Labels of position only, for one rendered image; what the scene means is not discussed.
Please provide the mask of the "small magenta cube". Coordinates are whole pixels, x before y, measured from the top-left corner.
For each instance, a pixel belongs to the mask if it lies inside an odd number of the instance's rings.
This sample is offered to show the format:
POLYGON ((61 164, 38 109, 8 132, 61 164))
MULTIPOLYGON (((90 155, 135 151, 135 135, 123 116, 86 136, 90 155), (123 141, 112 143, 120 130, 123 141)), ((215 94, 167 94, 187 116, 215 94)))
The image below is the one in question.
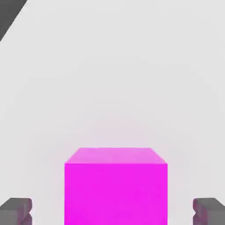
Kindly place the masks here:
POLYGON ((152 149, 80 148, 64 169, 64 225, 167 225, 167 163, 152 149))

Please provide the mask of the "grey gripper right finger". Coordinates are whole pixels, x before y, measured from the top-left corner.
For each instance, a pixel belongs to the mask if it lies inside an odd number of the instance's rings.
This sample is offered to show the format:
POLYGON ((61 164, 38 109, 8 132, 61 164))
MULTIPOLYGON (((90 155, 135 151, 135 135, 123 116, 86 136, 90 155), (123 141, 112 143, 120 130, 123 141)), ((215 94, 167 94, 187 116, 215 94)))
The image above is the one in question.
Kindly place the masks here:
POLYGON ((195 198, 193 209, 193 225, 225 225, 225 205, 216 198, 195 198))

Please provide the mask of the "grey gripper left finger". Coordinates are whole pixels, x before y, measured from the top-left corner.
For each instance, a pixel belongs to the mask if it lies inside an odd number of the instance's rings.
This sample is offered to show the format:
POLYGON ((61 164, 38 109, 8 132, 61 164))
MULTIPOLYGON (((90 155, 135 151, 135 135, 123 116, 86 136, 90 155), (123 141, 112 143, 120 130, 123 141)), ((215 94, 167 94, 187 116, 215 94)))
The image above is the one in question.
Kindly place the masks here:
POLYGON ((0 225, 32 225, 32 200, 9 198, 0 206, 0 225))

